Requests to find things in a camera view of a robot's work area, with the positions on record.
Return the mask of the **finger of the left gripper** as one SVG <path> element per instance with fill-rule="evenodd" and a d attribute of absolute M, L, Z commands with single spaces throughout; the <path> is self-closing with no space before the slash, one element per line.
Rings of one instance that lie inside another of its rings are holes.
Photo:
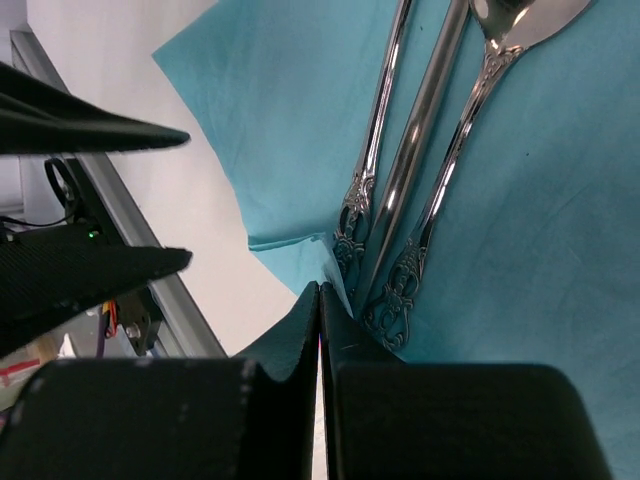
<path fill-rule="evenodd" d="M 1 65 L 1 153 L 130 152 L 178 147 L 184 131 L 117 115 Z"/>
<path fill-rule="evenodd" d="M 184 270 L 182 248 L 21 240 L 1 245 L 1 356 L 78 314 Z"/>

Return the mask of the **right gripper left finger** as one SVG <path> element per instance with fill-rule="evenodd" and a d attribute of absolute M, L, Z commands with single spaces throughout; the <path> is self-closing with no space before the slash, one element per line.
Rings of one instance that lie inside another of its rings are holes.
<path fill-rule="evenodd" d="M 5 479 L 307 479 L 320 289 L 230 358 L 52 362 L 1 434 Z"/>

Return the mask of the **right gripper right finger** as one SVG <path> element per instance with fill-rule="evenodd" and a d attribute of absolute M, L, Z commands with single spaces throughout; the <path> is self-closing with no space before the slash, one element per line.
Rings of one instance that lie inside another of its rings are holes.
<path fill-rule="evenodd" d="M 407 364 L 319 290 L 333 479 L 608 479 L 582 399 L 527 363 Z"/>

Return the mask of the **ornate silver fork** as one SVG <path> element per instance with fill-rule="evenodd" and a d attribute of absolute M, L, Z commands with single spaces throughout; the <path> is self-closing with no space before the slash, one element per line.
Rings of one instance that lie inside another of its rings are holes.
<path fill-rule="evenodd" d="M 362 148 L 351 183 L 343 198 L 338 226 L 334 232 L 333 253 L 348 297 L 353 296 L 371 231 L 373 194 L 381 141 L 394 89 L 397 62 L 402 52 L 413 4 L 412 0 L 401 0 L 397 3 Z"/>

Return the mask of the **teal paper napkin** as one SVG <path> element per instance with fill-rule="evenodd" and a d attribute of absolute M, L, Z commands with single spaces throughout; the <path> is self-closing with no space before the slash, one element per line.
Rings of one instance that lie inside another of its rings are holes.
<path fill-rule="evenodd" d="M 337 281 L 392 1 L 221 1 L 154 53 L 289 290 Z M 481 110 L 409 311 L 408 362 L 536 361 L 639 475 L 639 5 L 596 1 Z"/>

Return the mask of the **ornate silver spoon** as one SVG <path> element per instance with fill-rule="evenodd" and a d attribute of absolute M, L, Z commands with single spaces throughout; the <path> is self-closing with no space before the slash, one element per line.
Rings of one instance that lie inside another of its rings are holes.
<path fill-rule="evenodd" d="M 469 3 L 484 36 L 481 69 L 419 220 L 393 262 L 381 294 L 369 303 L 363 314 L 363 323 L 376 333 L 386 349 L 399 351 L 408 344 L 410 313 L 422 282 L 431 236 L 464 144 L 482 106 L 519 57 L 561 32 L 590 4 L 589 0 Z"/>

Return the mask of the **silver table knife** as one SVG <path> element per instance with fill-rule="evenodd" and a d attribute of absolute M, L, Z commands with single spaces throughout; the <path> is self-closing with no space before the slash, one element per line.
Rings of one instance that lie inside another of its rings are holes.
<path fill-rule="evenodd" d="M 469 3 L 463 0 L 452 1 L 447 9 L 366 243 L 360 276 L 353 294 L 355 309 L 366 302 L 399 227 L 446 90 L 468 11 Z"/>

